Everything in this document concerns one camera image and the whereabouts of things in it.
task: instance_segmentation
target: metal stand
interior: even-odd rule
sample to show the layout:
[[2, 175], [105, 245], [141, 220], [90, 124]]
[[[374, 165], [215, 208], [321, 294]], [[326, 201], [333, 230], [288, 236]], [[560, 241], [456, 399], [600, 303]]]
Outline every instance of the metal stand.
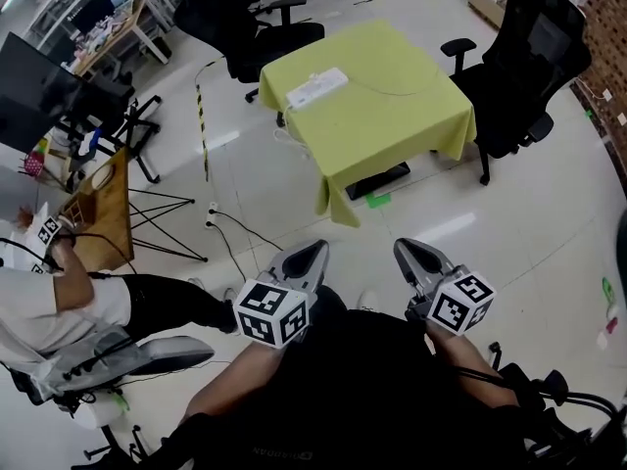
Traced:
[[[146, 242], [145, 240], [140, 240], [138, 238], [133, 238], [133, 244], [135, 246], [138, 247], [143, 247], [146, 249], [151, 249], [153, 251], [157, 251], [158, 253], [166, 253], [168, 255], [172, 255], [172, 256], [179, 256], [181, 258], [188, 258], [188, 259], [194, 259], [196, 261], [202, 261], [202, 262], [208, 262], [209, 259], [200, 256], [198, 253], [196, 253], [195, 251], [192, 251], [190, 248], [188, 248], [185, 244], [183, 244], [182, 242], [180, 242], [179, 240], [176, 240], [174, 237], [172, 237], [169, 233], [167, 233], [166, 230], [164, 230], [161, 226], [159, 226], [154, 219], [157, 219], [158, 217], [161, 217], [162, 215], [166, 215], [169, 212], [173, 212], [176, 211], [177, 209], [180, 209], [184, 206], [187, 206], [188, 204], [195, 204], [196, 201], [194, 199], [186, 199], [183, 197], [176, 197], [174, 195], [166, 195], [163, 193], [155, 193], [155, 192], [147, 192], [147, 191], [142, 191], [142, 190], [133, 190], [131, 188], [128, 189], [128, 191], [131, 192], [135, 192], [135, 193], [143, 193], [145, 195], [153, 195], [156, 197], [166, 197], [168, 199], [176, 199], [178, 200], [178, 202], [174, 203], [174, 204], [167, 204], [165, 206], [158, 206], [155, 208], [150, 208], [147, 209], [146, 211], [140, 211], [136, 206], [134, 206], [131, 202], [129, 202], [130, 206], [135, 210], [135, 212], [132, 212], [130, 215], [131, 217], [133, 217], [134, 215], [141, 215], [144, 220], [131, 226], [130, 229], [134, 230], [135, 228], [141, 226], [142, 224], [146, 224], [146, 223], [151, 223], [155, 228], [157, 228], [159, 231], [161, 231], [164, 235], [166, 235], [169, 239], [171, 239], [172, 241], [174, 241], [176, 244], [178, 244], [180, 247], [182, 247], [185, 251], [187, 251], [190, 254], [186, 254], [186, 253], [181, 253], [179, 251], [174, 251], [172, 249], [168, 249], [162, 246], [158, 246], [156, 244], [152, 244], [150, 242]], [[153, 211], [161, 211], [156, 215], [153, 215], [151, 217], [148, 217], [146, 215], [146, 212], [153, 212]]]

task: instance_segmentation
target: green tape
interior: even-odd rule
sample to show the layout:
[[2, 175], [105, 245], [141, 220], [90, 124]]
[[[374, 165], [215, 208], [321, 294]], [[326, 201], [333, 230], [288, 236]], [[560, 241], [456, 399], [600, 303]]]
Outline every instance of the green tape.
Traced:
[[603, 293], [605, 294], [605, 298], [607, 299], [607, 304], [612, 306], [616, 301], [616, 296], [614, 295], [614, 290], [605, 277], [603, 278]]
[[365, 200], [368, 202], [368, 206], [371, 209], [380, 208], [384, 204], [389, 204], [392, 201], [392, 195], [386, 193], [385, 195], [381, 195], [380, 197], [375, 197], [373, 194], [368, 193], [365, 196]]

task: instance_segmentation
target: computer monitor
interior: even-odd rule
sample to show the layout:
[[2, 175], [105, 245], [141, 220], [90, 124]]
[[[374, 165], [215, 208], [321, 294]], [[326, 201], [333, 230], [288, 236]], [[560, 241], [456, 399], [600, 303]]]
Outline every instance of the computer monitor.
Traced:
[[29, 152], [69, 112], [83, 82], [9, 33], [0, 50], [0, 143]]

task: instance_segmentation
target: power outlet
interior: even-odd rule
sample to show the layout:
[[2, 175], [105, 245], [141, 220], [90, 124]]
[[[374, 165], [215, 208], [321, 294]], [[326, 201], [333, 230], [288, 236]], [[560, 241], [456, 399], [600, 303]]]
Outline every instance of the power outlet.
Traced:
[[[217, 202], [209, 203], [210, 211], [218, 211]], [[207, 211], [207, 219], [205, 219], [205, 228], [211, 230], [216, 224], [217, 214], [215, 212], [211, 213]]]

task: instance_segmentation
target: chair armrest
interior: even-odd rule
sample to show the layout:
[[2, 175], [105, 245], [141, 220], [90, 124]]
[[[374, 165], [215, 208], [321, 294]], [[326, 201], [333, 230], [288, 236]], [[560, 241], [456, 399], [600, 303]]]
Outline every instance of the chair armrest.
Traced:
[[273, 11], [274, 9], [281, 10], [281, 24], [284, 26], [290, 23], [290, 9], [292, 7], [298, 7], [299, 5], [305, 5], [307, 0], [277, 0], [272, 2], [267, 7], [264, 7], [265, 11]]
[[283, 9], [284, 7], [298, 7], [299, 5], [305, 5], [307, 0], [276, 0], [269, 4], [265, 9], [272, 11], [274, 9]]
[[455, 56], [455, 74], [460, 74], [463, 70], [463, 55], [476, 48], [477, 44], [469, 38], [458, 38], [445, 43], [440, 50], [450, 58]]
[[469, 38], [458, 38], [457, 40], [451, 40], [450, 42], [445, 43], [442, 47], [440, 47], [440, 50], [444, 52], [446, 56], [451, 58], [452, 56], [463, 54], [464, 52], [468, 52], [476, 48], [477, 44]]
[[551, 116], [544, 112], [540, 118], [538, 118], [533, 125], [527, 130], [527, 135], [533, 143], [542, 141], [546, 138], [553, 129], [554, 122]]

